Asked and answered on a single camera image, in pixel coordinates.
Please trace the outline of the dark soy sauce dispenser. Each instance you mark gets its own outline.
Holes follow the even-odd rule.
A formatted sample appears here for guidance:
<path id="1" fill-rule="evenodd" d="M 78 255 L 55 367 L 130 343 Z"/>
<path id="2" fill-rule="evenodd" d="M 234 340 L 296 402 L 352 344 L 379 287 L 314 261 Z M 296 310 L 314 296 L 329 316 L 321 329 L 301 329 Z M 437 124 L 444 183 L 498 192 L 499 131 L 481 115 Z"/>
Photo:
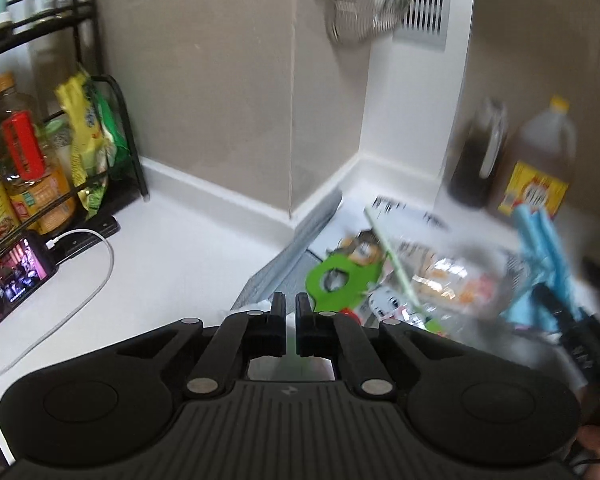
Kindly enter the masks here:
<path id="1" fill-rule="evenodd" d="M 457 203 L 471 209 L 486 206 L 507 130 L 506 104 L 484 98 L 468 125 L 448 185 L 449 194 Z"/>

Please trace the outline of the black smartphone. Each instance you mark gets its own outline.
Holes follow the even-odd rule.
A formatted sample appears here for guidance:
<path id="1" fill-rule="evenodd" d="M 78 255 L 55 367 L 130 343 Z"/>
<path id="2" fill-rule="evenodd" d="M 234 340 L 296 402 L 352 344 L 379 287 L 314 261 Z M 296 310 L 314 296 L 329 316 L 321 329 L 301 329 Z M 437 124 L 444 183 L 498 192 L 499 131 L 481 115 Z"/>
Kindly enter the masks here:
<path id="1" fill-rule="evenodd" d="M 57 272 L 44 240 L 27 231 L 0 253 L 0 324 Z"/>

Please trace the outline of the green toothbrush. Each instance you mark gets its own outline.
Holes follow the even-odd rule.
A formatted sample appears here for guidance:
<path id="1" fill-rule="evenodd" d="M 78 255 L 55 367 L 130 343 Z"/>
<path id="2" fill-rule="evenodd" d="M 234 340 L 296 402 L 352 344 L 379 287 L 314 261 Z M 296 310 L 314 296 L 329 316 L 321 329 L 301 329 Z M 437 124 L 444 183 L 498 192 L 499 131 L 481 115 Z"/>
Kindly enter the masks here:
<path id="1" fill-rule="evenodd" d="M 434 318 L 430 318 L 430 316 L 426 315 L 424 307 L 420 303 L 416 292 L 414 291 L 412 280 L 407 275 L 404 266 L 402 266 L 398 253 L 392 247 L 388 235 L 384 232 L 384 230 L 378 223 L 377 217 L 372 211 L 372 207 L 366 206 L 364 208 L 364 214 L 368 222 L 370 222 L 370 226 L 372 227 L 372 230 L 374 231 L 380 246 L 385 251 L 387 257 L 391 261 L 391 264 L 393 266 L 393 273 L 396 276 L 396 280 L 400 284 L 404 297 L 407 299 L 407 304 L 417 314 L 422 314 L 424 316 L 424 327 L 427 332 L 442 335 L 443 330 L 440 323 Z"/>

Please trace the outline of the orange snack wrapper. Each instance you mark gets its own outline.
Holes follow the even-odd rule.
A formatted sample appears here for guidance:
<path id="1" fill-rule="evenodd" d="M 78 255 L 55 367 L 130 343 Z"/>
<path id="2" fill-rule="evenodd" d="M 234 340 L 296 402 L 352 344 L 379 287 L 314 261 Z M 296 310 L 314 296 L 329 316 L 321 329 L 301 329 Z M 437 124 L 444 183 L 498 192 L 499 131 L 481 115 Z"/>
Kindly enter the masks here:
<path id="1" fill-rule="evenodd" d="M 436 236 L 390 236 L 389 240 L 428 316 L 440 307 L 475 318 L 494 318 L 512 302 L 524 270 L 514 252 L 469 238 L 440 232 Z M 382 263 L 379 280 L 360 309 L 367 308 L 378 320 L 399 312 L 424 317 L 407 304 L 374 232 L 363 231 L 355 240 L 347 238 L 338 250 L 361 266 Z"/>

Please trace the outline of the printed paper sheet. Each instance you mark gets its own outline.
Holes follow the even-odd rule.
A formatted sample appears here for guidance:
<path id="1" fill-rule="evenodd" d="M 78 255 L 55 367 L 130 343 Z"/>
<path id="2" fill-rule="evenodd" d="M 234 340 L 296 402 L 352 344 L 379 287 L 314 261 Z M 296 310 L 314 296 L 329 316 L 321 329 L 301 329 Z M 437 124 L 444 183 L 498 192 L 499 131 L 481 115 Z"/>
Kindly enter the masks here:
<path id="1" fill-rule="evenodd" d="M 309 252 L 324 260 L 346 238 L 356 237 L 359 232 L 370 230 L 364 209 L 365 203 L 362 200 L 344 198 L 326 226 L 309 244 Z M 387 225 L 387 230 L 392 236 L 406 235 L 425 228 L 442 231 L 449 229 L 449 226 L 432 212 L 389 200 L 387 197 L 376 197 L 370 209 L 381 224 Z"/>

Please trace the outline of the blue plastic glove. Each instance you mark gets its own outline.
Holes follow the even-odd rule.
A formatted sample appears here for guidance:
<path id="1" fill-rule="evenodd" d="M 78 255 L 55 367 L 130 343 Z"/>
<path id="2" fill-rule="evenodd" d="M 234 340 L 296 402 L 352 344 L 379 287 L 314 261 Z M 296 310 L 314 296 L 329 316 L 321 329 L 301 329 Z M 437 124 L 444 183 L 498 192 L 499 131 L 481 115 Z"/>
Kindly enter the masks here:
<path id="1" fill-rule="evenodd" d="M 527 205 L 518 205 L 512 218 L 521 241 L 521 255 L 530 274 L 522 280 L 501 317 L 514 325 L 548 334 L 558 333 L 557 321 L 547 308 L 532 299 L 532 289 L 535 285 L 545 284 L 576 320 L 582 318 L 574 301 L 572 274 L 562 241 L 544 208 L 531 210 Z"/>

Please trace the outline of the large cooking wine jug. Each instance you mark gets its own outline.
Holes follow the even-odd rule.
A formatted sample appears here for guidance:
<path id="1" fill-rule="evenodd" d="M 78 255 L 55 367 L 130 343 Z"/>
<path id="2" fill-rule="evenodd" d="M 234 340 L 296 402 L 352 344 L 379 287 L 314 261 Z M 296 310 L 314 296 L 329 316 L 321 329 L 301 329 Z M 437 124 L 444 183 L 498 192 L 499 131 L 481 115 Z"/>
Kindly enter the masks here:
<path id="1" fill-rule="evenodd" d="M 576 169 L 578 133 L 568 113 L 568 101 L 553 96 L 507 141 L 486 205 L 492 217 L 510 223 L 519 205 L 556 216 Z"/>

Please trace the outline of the wall vent grille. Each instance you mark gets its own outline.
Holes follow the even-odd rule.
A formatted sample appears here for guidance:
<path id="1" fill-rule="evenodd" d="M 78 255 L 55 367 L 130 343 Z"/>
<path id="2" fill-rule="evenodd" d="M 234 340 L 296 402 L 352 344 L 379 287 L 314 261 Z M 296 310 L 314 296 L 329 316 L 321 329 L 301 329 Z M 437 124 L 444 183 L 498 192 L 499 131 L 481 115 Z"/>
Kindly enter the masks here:
<path id="1" fill-rule="evenodd" d="M 411 0 L 396 39 L 443 51 L 448 36 L 451 0 Z"/>

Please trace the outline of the yellow green snack bag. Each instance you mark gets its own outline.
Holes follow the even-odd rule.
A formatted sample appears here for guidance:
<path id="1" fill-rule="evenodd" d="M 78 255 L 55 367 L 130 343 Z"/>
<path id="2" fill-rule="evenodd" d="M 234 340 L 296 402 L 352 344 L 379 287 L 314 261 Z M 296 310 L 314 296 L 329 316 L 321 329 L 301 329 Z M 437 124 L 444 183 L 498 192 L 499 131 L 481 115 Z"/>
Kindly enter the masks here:
<path id="1" fill-rule="evenodd" d="M 82 66 L 55 89 L 71 133 L 71 179 L 76 188 L 122 164 L 129 148 L 108 101 Z"/>

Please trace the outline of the green snack wrapper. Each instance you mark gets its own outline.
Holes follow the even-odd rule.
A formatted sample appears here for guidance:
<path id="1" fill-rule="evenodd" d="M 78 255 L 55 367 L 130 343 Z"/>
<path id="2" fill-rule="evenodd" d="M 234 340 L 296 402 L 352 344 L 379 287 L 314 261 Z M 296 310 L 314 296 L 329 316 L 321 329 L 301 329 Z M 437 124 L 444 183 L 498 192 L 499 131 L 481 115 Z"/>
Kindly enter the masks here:
<path id="1" fill-rule="evenodd" d="M 361 266 L 343 254 L 332 254 L 306 276 L 306 292 L 315 312 L 355 309 L 378 282 L 382 263 Z"/>

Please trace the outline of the amber red-label oil bottle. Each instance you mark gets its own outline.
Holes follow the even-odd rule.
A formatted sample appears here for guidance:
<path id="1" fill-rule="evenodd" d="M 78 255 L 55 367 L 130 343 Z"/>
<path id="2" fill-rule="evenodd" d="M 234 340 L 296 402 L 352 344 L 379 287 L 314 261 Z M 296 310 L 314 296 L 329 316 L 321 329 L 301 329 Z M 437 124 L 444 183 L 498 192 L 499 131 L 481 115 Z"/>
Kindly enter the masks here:
<path id="1" fill-rule="evenodd" d="M 30 229 L 55 235 L 71 223 L 76 200 L 69 181 L 35 102 L 17 90 L 11 72 L 0 75 L 0 174 L 12 208 Z"/>

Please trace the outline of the grey counter mat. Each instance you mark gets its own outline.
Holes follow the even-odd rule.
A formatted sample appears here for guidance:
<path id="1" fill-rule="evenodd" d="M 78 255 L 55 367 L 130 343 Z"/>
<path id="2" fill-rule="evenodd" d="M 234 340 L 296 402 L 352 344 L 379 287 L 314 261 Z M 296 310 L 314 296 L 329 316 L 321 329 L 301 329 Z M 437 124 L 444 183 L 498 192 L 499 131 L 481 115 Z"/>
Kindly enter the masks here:
<path id="1" fill-rule="evenodd" d="M 236 309 L 247 307 L 248 304 L 257 304 L 260 301 L 269 300 L 276 290 L 288 292 L 288 294 L 306 292 L 306 276 L 313 268 L 332 254 L 344 255 L 343 252 L 338 250 L 342 242 L 324 260 L 316 258 L 309 252 L 309 244 L 326 226 L 342 200 L 341 194 L 335 194 L 318 207 L 317 214 L 310 218 L 308 225 L 302 228 L 300 234 L 278 256 L 254 274 L 247 284 L 245 284 L 245 287 L 234 303 Z M 527 263 L 522 258 L 521 250 L 508 248 L 495 240 L 489 240 L 478 229 L 471 228 L 470 226 L 460 226 L 451 219 L 440 216 L 440 214 L 435 215 L 440 217 L 449 226 L 447 231 L 425 228 L 396 237 L 416 237 L 420 234 L 436 236 L 442 232 L 447 236 L 469 238 L 470 240 L 476 240 L 479 244 L 503 248 L 517 254 L 524 263 L 524 270 L 521 272 L 516 290 L 522 284 L 522 280 L 528 278 L 530 272 Z M 386 224 L 381 224 L 379 221 L 378 223 L 388 237 L 392 236 L 388 232 Z M 344 309 L 340 312 L 350 314 L 356 322 L 361 323 L 365 327 L 375 327 L 380 322 L 388 320 L 388 318 L 378 320 L 378 318 L 375 318 L 375 315 L 370 314 L 367 308 L 360 309 L 356 307 L 352 310 Z M 437 307 L 432 310 L 430 318 L 434 318 L 440 323 L 443 330 L 442 336 L 450 337 L 463 344 L 469 344 L 474 348 L 486 350 L 494 354 L 501 354 L 509 359 L 527 359 L 532 353 L 538 352 L 543 347 L 552 343 L 553 337 L 551 334 L 509 323 L 501 317 L 503 312 L 494 316 L 494 318 L 475 318 L 472 315 L 464 315 L 460 312 L 448 311 Z M 424 318 L 419 315 L 408 315 L 404 312 L 399 312 L 390 316 L 390 318 L 397 318 L 400 321 L 405 321 L 423 330 L 425 329 Z"/>

